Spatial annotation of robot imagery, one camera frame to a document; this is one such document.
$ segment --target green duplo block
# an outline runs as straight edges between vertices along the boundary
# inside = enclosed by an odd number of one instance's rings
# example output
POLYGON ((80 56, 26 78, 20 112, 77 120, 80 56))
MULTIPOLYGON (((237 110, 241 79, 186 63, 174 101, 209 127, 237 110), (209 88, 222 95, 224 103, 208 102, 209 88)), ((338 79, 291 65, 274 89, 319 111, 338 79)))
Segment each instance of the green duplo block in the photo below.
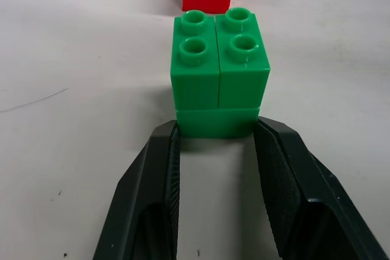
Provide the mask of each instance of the green duplo block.
POLYGON ((239 138, 250 135, 259 108, 176 111, 180 134, 191 138, 239 138))
POLYGON ((171 82, 176 110, 217 109, 219 62, 212 16, 190 10, 175 18, 171 82))
POLYGON ((235 8, 216 16, 221 77, 219 108, 259 107, 269 63, 256 16, 235 8))

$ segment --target lego stud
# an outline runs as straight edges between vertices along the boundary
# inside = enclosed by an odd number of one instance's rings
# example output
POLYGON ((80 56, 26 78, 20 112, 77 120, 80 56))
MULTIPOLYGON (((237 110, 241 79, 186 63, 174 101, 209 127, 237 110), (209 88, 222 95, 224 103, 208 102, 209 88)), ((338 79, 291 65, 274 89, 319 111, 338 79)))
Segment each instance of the lego stud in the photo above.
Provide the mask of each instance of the lego stud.
POLYGON ((246 31, 250 27, 252 14, 248 9, 236 7, 225 14, 225 25, 234 33, 246 31))
POLYGON ((251 35, 237 35, 229 41, 229 55, 238 62, 249 62, 256 57, 258 42, 251 35))
POLYGON ((179 45, 180 58, 189 65, 202 64, 208 55, 208 46, 201 37, 191 37, 182 41, 179 45))
POLYGON ((188 35, 199 35, 205 30, 206 23, 206 14, 200 10, 190 10, 182 15, 182 29, 188 35))

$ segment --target green lego brick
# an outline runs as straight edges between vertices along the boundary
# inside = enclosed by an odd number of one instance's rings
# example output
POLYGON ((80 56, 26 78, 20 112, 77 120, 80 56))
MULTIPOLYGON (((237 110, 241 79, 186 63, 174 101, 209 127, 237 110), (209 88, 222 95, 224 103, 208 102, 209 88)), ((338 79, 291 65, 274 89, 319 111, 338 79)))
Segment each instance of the green lego brick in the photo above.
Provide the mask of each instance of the green lego brick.
POLYGON ((259 108, 176 111, 180 134, 191 138, 239 138, 250 135, 259 108))
POLYGON ((216 16, 221 69, 219 108, 259 107, 269 75, 269 63, 256 16, 234 8, 216 16))
POLYGON ((219 61, 212 16, 190 10, 175 18, 171 82, 176 110, 217 109, 219 61))

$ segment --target white surface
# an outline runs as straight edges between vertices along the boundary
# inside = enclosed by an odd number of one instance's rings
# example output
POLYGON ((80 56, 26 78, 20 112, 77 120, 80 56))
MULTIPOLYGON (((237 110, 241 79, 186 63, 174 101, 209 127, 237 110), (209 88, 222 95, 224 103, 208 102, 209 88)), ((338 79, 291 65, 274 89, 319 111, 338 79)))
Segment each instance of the white surface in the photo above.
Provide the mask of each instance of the white surface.
MULTIPOLYGON (((0 0, 0 259, 92 258, 116 183, 174 118, 178 2, 0 0)), ((271 62, 261 115, 302 135, 390 254, 389 0, 232 4, 271 62)), ((254 162, 250 139, 184 141, 178 259, 278 259, 254 162)))

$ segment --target black mark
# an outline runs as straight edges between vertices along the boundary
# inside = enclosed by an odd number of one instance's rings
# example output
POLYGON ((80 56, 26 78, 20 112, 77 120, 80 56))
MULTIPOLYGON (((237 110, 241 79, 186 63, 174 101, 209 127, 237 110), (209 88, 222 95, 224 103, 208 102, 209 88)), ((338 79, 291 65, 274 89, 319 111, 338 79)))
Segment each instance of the black mark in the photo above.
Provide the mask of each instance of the black mark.
POLYGON ((8 111, 12 111, 12 110, 16 110, 18 108, 22 108, 22 107, 25 107, 25 106, 28 106, 28 105, 31 105, 31 104, 34 104, 34 103, 37 103, 37 102, 41 102, 42 100, 46 100, 50 97, 54 97, 56 94, 60 94, 62 93, 63 91, 66 91, 68 90, 69 88, 65 88, 64 90, 61 90, 55 94, 51 94, 50 96, 47 96, 47 97, 43 97, 42 99, 39 99, 39 100, 35 100, 33 102, 29 102, 29 103, 26 103, 26 104, 22 104, 22 105, 18 105, 16 107, 13 107, 13 108, 9 108, 9 109, 6 109, 6 110, 1 110, 0 113, 4 113, 4 112, 8 112, 8 111))

